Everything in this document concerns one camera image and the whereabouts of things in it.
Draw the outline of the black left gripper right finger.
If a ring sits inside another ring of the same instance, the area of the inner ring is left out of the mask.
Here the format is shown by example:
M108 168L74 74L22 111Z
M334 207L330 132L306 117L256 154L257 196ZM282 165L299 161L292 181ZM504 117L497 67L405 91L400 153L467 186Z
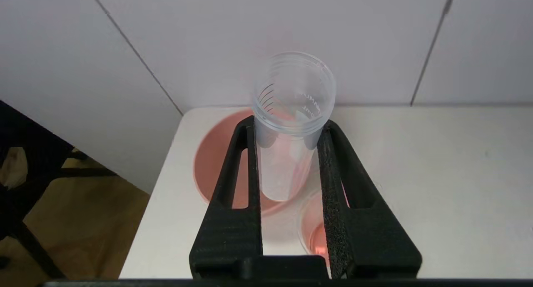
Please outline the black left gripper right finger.
M321 132L318 157L331 277L416 278L420 251L332 120Z

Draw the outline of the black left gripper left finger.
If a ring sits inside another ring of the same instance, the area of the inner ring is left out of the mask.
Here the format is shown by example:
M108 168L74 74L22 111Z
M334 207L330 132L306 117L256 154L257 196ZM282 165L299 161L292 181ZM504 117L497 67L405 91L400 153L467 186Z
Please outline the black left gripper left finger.
M232 207L242 152L248 156L248 205ZM189 253L194 279L249 279L263 255L260 180L254 117L240 121L222 165L211 202Z

